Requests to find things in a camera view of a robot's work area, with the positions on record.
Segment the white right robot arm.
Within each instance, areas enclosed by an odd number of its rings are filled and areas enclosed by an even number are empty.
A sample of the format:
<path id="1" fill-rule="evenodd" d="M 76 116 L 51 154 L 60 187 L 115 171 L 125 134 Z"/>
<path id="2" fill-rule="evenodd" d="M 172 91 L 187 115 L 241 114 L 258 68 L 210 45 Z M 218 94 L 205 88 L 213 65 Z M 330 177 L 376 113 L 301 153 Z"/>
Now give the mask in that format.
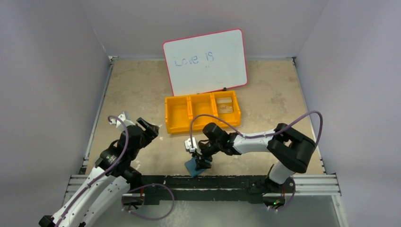
<path id="1" fill-rule="evenodd" d="M 240 134 L 228 133 L 212 122 L 202 132 L 207 137 L 205 141 L 197 141 L 194 137 L 184 141 L 186 151 L 194 160 L 194 167 L 188 170 L 192 176 L 211 168 L 212 156 L 218 152 L 228 156 L 269 152 L 278 161 L 269 170 L 266 183 L 283 185 L 291 175 L 307 171 L 316 149 L 311 138 L 285 123 L 265 132 Z"/>

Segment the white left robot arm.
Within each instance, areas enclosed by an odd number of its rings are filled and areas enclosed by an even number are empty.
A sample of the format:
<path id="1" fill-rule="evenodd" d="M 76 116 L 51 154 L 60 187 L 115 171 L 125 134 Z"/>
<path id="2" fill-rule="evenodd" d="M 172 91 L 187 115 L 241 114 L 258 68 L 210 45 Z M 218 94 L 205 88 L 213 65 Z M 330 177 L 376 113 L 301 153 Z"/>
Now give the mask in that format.
<path id="1" fill-rule="evenodd" d="M 131 162 L 158 136 L 159 127 L 141 117 L 132 122 L 125 113 L 110 115 L 108 121 L 121 131 L 119 139 L 101 153 L 72 197 L 53 215 L 43 216 L 39 226 L 91 227 L 118 198 L 141 186 L 141 173 Z"/>

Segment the blue leather card holder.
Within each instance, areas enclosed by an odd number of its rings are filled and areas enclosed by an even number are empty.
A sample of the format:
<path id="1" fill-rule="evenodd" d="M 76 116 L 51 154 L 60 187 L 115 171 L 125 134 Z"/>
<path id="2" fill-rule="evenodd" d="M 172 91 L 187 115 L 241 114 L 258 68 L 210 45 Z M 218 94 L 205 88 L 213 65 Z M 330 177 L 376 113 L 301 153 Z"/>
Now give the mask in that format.
<path id="1" fill-rule="evenodd" d="M 192 178 L 195 178 L 196 176 L 200 175 L 206 170 L 206 169 L 196 169 L 196 158 L 194 157 L 186 161 L 184 163 L 184 166 Z"/>

